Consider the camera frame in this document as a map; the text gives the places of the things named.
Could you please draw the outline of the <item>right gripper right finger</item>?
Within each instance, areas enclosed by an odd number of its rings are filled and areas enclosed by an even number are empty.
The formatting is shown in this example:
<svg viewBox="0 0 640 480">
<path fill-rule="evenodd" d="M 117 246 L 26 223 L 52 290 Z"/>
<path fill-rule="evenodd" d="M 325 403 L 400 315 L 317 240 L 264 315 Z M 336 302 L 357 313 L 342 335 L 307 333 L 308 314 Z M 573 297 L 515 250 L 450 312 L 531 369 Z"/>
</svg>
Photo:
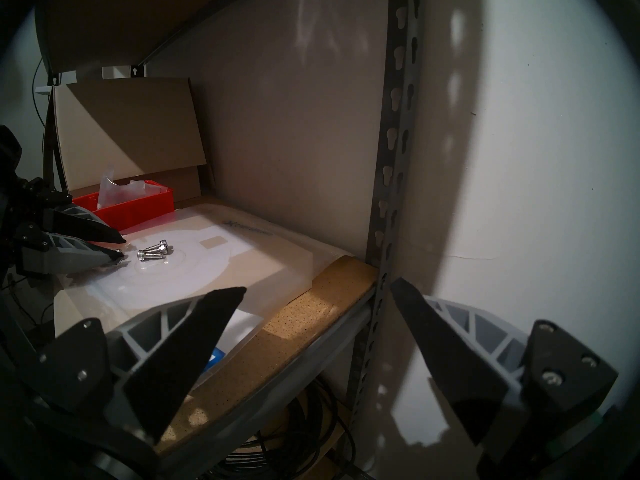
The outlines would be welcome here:
<svg viewBox="0 0 640 480">
<path fill-rule="evenodd" d="M 426 296 L 404 278 L 395 306 L 485 464 L 527 464 L 592 415 L 618 372 L 556 322 L 529 333 L 485 310 Z"/>
</svg>

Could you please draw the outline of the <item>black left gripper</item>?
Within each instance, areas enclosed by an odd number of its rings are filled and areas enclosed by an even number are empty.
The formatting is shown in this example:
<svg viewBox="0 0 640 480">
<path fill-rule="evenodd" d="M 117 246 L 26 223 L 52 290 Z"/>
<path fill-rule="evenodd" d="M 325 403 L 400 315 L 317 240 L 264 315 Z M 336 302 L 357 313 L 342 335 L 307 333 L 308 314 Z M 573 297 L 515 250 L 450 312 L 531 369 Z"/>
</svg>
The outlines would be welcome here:
<svg viewBox="0 0 640 480">
<path fill-rule="evenodd" d="M 2 125 L 1 280 L 12 266 L 23 277 L 43 280 L 119 264 L 125 257 L 120 249 L 89 242 L 124 244 L 121 233 L 71 204 L 71 195 L 48 180 L 18 177 L 22 151 L 13 132 Z"/>
</svg>

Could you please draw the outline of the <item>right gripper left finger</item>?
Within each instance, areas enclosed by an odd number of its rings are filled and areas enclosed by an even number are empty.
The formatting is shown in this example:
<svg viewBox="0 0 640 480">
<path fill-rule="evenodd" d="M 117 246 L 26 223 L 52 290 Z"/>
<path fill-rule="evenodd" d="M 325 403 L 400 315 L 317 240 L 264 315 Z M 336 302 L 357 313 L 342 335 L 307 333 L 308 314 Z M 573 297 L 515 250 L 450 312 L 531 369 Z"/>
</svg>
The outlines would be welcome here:
<svg viewBox="0 0 640 480">
<path fill-rule="evenodd" d="M 203 373 L 246 287 L 158 305 L 105 332 L 87 317 L 30 361 L 30 389 L 83 420 L 157 444 Z"/>
</svg>

